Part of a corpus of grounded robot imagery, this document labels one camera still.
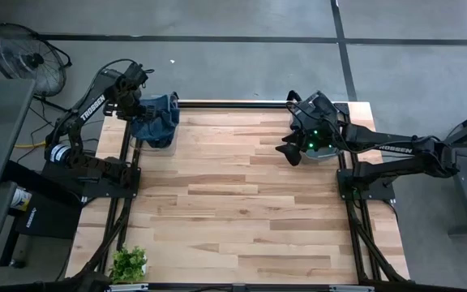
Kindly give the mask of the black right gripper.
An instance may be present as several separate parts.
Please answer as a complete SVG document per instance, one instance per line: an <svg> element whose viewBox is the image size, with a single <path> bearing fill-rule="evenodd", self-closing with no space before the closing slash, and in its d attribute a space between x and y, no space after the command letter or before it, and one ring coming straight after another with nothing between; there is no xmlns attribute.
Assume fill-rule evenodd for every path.
<svg viewBox="0 0 467 292"><path fill-rule="evenodd" d="M297 117L298 129L281 140L286 143L275 147L275 150L285 155L291 166L296 166L302 159L301 151L319 150L320 148L335 148L339 135L339 122L336 118L321 115L318 118L310 116Z"/></svg>

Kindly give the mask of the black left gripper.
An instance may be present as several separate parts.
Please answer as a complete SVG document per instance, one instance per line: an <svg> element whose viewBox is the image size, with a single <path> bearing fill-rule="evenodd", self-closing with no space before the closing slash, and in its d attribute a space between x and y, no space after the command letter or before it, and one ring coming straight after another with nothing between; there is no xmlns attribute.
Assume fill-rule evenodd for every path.
<svg viewBox="0 0 467 292"><path fill-rule="evenodd" d="M103 107L104 116L115 116L118 119L131 121L134 118L144 117L153 120L156 117L154 105L140 104L141 91L128 92L123 96L108 100Z"/></svg>

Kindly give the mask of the light grey bucket hat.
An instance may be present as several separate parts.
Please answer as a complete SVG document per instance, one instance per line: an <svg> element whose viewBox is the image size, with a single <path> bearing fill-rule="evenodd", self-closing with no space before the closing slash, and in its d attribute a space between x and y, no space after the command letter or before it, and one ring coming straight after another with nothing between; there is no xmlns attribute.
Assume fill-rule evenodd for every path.
<svg viewBox="0 0 467 292"><path fill-rule="evenodd" d="M291 114L293 124L296 124L298 127L302 127L311 123L312 119L307 113L306 108L301 103L287 101L286 108Z"/></svg>

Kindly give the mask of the clear plastic bin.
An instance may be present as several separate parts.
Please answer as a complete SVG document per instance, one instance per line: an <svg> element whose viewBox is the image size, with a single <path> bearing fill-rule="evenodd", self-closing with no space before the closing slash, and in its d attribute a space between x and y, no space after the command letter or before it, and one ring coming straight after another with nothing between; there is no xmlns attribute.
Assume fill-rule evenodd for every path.
<svg viewBox="0 0 467 292"><path fill-rule="evenodd" d="M295 96L295 97L290 97L288 101L293 101L297 103L301 103L305 108L307 113L309 114L310 117L315 117L318 118L315 114L312 113L312 110L314 109L311 105L308 104L307 99L302 99L300 96ZM290 119L289 122L289 127L292 132L296 132L298 129L298 126L296 124L293 124L293 119ZM306 150L305 152L301 151L302 158L308 161L324 161L327 160L328 158L335 157L340 153L340 150L335 147L335 148L320 148L319 150Z"/></svg>
<svg viewBox="0 0 467 292"><path fill-rule="evenodd" d="M145 121L140 118L134 118L132 120L141 120ZM174 139L172 141L172 144L168 148L151 148L147 142L143 142L141 140L137 140L132 134L131 134L131 140L130 140L130 146L139 152L146 153L149 156L159 156L159 157L171 157L174 155L176 147L177 147L177 136L178 136L178 127L175 131Z"/></svg>

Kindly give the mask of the black floor fan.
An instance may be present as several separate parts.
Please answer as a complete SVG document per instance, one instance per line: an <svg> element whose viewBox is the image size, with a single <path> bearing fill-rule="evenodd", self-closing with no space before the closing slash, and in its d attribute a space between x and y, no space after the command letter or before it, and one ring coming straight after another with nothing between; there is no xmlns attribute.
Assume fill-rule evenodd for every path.
<svg viewBox="0 0 467 292"><path fill-rule="evenodd" d="M21 24L0 24L0 72L8 79L33 80L34 99L66 112L49 99L63 90L71 66L71 57L38 32Z"/></svg>

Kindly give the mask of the black box with white print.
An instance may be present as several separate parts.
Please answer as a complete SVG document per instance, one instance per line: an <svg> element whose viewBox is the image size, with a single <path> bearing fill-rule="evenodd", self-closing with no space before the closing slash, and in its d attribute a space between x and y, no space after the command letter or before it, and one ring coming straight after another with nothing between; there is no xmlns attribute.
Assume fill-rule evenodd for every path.
<svg viewBox="0 0 467 292"><path fill-rule="evenodd" d="M33 194L17 223L19 234L73 239L79 224L80 207L71 207Z"/></svg>

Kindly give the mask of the small green potted plant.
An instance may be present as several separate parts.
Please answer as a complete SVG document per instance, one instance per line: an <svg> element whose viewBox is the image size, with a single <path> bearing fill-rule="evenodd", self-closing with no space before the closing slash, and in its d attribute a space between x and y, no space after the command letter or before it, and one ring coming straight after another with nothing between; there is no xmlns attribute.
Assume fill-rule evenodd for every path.
<svg viewBox="0 0 467 292"><path fill-rule="evenodd" d="M112 255L113 265L110 268L110 278L114 284L132 283L144 279L147 270L146 250L134 247L116 251Z"/></svg>

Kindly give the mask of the white can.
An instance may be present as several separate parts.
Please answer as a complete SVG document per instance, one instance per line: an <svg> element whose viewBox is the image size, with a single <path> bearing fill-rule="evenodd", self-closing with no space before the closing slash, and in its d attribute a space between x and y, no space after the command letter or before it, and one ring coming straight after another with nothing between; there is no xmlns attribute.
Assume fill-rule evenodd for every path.
<svg viewBox="0 0 467 292"><path fill-rule="evenodd" d="M10 207L25 212L28 208L32 194L22 188L16 188Z"/></svg>

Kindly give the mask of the black aluminium table frame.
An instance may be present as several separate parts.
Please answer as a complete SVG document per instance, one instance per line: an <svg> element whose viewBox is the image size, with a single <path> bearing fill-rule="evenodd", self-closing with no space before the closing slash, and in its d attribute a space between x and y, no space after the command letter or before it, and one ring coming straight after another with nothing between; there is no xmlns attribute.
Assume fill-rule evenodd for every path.
<svg viewBox="0 0 467 292"><path fill-rule="evenodd" d="M281 101L183 101L171 157L130 146L127 124L103 122L96 154L140 168L138 195L82 211L67 274L80 274L105 233L146 250L148 292L408 292L393 211L338 192L346 154L290 166L275 147L289 132Z"/></svg>

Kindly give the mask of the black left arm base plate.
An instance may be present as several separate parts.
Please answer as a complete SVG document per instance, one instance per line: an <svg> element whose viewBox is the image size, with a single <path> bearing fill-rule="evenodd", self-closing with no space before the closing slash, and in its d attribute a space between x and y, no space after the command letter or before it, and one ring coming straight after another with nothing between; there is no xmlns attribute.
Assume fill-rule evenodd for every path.
<svg viewBox="0 0 467 292"><path fill-rule="evenodd" d="M141 172L140 168L133 170L131 182L125 187L104 178L99 170L67 169L50 162L45 163L42 174L80 197L133 199L138 195Z"/></svg>

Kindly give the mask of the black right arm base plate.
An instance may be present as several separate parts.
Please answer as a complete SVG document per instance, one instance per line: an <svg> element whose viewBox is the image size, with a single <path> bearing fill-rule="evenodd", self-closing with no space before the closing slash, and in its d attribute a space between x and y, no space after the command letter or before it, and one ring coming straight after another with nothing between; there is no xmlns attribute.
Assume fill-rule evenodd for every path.
<svg viewBox="0 0 467 292"><path fill-rule="evenodd" d="M392 185L383 187L381 180L357 186L351 181L352 170L340 169L336 172L339 195L343 200L393 200L395 193Z"/></svg>

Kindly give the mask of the silver bracket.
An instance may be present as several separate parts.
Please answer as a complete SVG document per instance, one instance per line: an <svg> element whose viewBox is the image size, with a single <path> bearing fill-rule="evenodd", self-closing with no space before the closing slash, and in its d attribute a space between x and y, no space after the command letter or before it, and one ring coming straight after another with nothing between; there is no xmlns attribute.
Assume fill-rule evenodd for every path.
<svg viewBox="0 0 467 292"><path fill-rule="evenodd" d="M140 284L120 284L110 285L104 289L104 292L143 292L148 291L149 286L146 283Z"/></svg>
<svg viewBox="0 0 467 292"><path fill-rule="evenodd" d="M349 286L349 285L336 285L329 286L329 292L375 292L373 286Z"/></svg>

